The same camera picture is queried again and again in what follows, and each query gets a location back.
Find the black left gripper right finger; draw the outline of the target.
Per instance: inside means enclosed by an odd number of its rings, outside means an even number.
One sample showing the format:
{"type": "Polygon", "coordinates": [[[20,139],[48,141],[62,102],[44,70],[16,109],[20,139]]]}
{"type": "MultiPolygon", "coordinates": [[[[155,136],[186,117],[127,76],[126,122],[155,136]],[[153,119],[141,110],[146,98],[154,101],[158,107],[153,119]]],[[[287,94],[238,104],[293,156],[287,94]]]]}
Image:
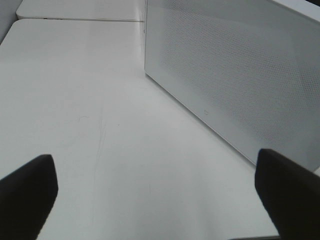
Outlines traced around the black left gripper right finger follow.
{"type": "Polygon", "coordinates": [[[261,149],[254,186],[282,240],[320,238],[318,175],[272,149],[261,149]]]}

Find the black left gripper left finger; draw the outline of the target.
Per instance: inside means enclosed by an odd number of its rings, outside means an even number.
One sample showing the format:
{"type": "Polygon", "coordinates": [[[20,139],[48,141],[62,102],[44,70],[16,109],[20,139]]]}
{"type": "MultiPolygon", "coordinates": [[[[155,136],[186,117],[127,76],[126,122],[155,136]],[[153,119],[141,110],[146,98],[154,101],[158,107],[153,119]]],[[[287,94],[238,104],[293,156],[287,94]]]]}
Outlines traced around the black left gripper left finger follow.
{"type": "Polygon", "coordinates": [[[52,155],[30,160],[0,180],[0,238],[35,240],[58,195],[52,155]]]}

